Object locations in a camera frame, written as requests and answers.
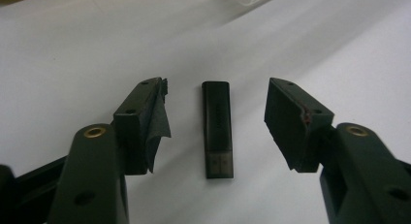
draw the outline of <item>rectangular black block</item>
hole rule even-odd
[[[232,178],[230,85],[226,81],[203,82],[203,100],[206,177]]]

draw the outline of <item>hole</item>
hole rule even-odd
[[[347,131],[350,132],[351,134],[359,137],[365,137],[368,135],[368,133],[365,131],[365,129],[359,127],[359,126],[348,126]]]
[[[126,113],[127,114],[133,114],[133,113],[136,113],[136,110],[126,110]]]
[[[90,204],[94,198],[96,197],[96,194],[92,191],[85,191],[80,194],[78,194],[75,198],[75,204],[78,206],[85,206]]]
[[[386,191],[388,194],[390,194],[392,197],[399,199],[403,202],[407,202],[410,200],[410,196],[406,191],[404,191],[402,188],[397,187],[397,186],[389,186]]]
[[[106,133],[106,129],[103,127],[95,127],[88,129],[87,131],[84,132],[84,136],[88,139],[92,138],[97,138],[102,136],[104,133]]]

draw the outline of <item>white surface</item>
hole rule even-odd
[[[127,177],[131,223],[328,223],[319,174],[289,172],[263,117],[270,77],[411,162],[411,0],[25,0],[0,7],[0,162],[17,176],[169,79],[171,139]],[[235,179],[205,180],[200,85],[231,84]]]

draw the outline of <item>white table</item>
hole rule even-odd
[[[171,139],[127,177],[131,223],[328,223],[316,175],[287,168],[264,123],[270,77],[373,129],[411,162],[411,0],[25,0],[0,7],[0,162],[20,176],[169,80]],[[206,180],[200,85],[231,84],[235,178]]]

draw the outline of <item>screw hole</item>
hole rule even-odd
[[[127,114],[133,114],[133,113],[135,113],[136,112],[136,110],[126,110],[126,113]]]
[[[88,129],[87,131],[84,132],[84,136],[88,139],[93,139],[102,136],[104,133],[106,133],[106,129],[103,127],[95,127]]]
[[[359,137],[365,137],[368,136],[368,133],[365,131],[365,129],[359,127],[359,126],[348,126],[347,131],[355,136]]]
[[[404,191],[402,188],[397,187],[397,186],[389,186],[386,189],[387,193],[390,194],[392,197],[399,199],[403,202],[407,202],[410,199],[410,196],[406,191]]]
[[[75,204],[78,206],[88,205],[94,200],[95,197],[96,197],[96,194],[94,192],[84,191],[76,196]]]

